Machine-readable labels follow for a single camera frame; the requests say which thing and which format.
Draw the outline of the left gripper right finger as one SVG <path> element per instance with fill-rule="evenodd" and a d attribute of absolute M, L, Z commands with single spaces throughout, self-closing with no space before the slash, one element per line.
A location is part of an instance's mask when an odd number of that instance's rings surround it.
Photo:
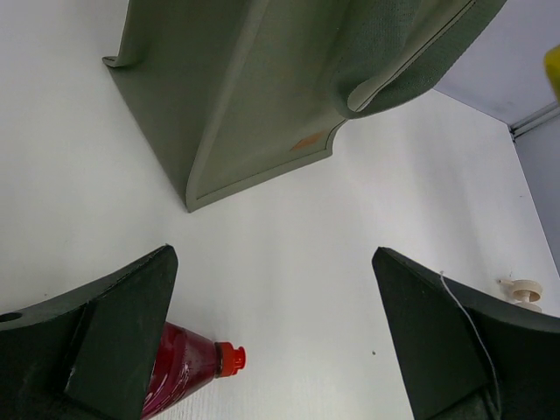
<path fill-rule="evenodd" d="M 391 248 L 372 260 L 416 419 L 557 419 L 559 319 L 491 297 Z"/>

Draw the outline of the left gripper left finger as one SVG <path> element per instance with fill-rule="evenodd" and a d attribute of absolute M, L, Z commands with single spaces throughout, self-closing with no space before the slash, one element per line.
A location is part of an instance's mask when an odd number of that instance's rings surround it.
<path fill-rule="evenodd" d="M 3 419 L 138 419 L 178 271 L 170 245 L 1 316 Z"/>

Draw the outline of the grey-green pump soap bottle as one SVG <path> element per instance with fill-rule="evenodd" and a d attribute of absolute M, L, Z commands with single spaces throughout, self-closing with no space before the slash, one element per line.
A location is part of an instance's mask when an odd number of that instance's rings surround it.
<path fill-rule="evenodd" d="M 542 298 L 543 287 L 532 280 L 509 280 L 500 279 L 498 281 L 506 294 L 514 300 L 514 304 L 532 312 L 542 312 L 542 308 L 537 304 Z"/>

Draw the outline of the dark red dish soap bottle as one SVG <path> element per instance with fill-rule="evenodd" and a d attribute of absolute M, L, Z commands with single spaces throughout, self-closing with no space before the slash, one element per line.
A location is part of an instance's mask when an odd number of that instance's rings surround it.
<path fill-rule="evenodd" d="M 172 323 L 165 323 L 151 372 L 142 419 L 150 419 L 216 378 L 245 368 L 246 351 L 230 342 L 214 342 Z"/>

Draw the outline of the yellow cleaner bottle red cap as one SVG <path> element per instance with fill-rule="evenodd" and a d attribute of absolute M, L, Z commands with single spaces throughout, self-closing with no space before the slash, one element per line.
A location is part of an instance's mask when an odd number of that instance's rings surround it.
<path fill-rule="evenodd" d="M 560 102 L 560 45 L 546 52 L 543 64 L 556 101 Z"/>

